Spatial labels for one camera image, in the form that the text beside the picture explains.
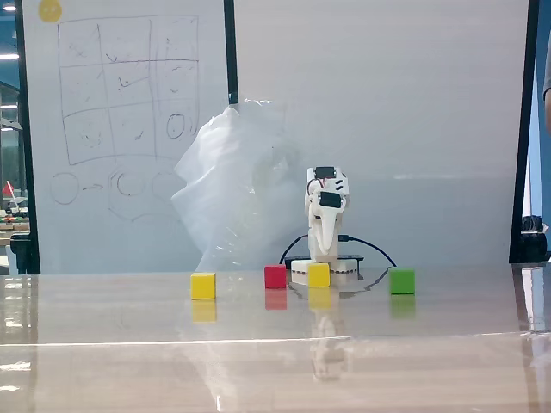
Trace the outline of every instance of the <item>circle drawing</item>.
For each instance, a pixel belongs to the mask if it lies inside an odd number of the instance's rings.
[[[60,205],[70,205],[77,198],[79,190],[77,177],[69,172],[54,175],[50,183],[52,199]]]
[[[183,135],[186,127],[186,120],[183,114],[172,114],[166,123],[166,134],[171,139],[178,139]]]
[[[123,172],[117,177],[117,189],[125,196],[137,196],[144,192],[144,181],[139,176]]]

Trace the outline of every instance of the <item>whiteboard frame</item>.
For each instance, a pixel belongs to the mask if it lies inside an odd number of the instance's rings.
[[[524,54],[523,95],[521,102],[521,117],[519,125],[519,139],[517,150],[517,173],[515,180],[515,194],[513,214],[511,217],[511,243],[509,262],[520,262],[520,230],[523,211],[524,180],[527,166],[529,145],[529,124],[531,114],[531,98],[534,80],[534,66],[536,62],[537,23],[540,0],[528,0],[528,19],[526,29],[526,45]],[[17,34],[17,48],[20,57],[19,72],[21,79],[20,107],[23,150],[25,153],[25,169],[28,188],[28,209],[30,221],[30,250],[28,252],[27,267],[29,274],[40,274],[40,256],[38,245],[38,223],[36,217],[36,202],[34,192],[34,171],[32,158],[32,139],[30,133],[30,117],[28,108],[28,80],[25,57],[25,34],[22,0],[15,0],[17,8],[15,26]],[[228,101],[238,103],[238,62],[235,33],[235,11],[233,0],[224,0],[226,24],[226,62],[228,77]]]

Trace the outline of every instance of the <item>person's arm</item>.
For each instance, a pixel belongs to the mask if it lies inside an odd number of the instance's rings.
[[[545,81],[543,82],[543,101],[545,104],[545,126],[551,133],[551,37],[549,38],[548,57],[545,63]]]

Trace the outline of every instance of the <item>glossy table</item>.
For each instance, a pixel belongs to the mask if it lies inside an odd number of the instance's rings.
[[[0,277],[0,412],[551,411],[551,271]]]

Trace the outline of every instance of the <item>transparent plastic sheet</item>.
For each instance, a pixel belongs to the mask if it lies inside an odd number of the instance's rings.
[[[284,110],[246,101],[212,118],[176,166],[172,197],[203,256],[197,271],[258,269],[306,233],[304,165]]]

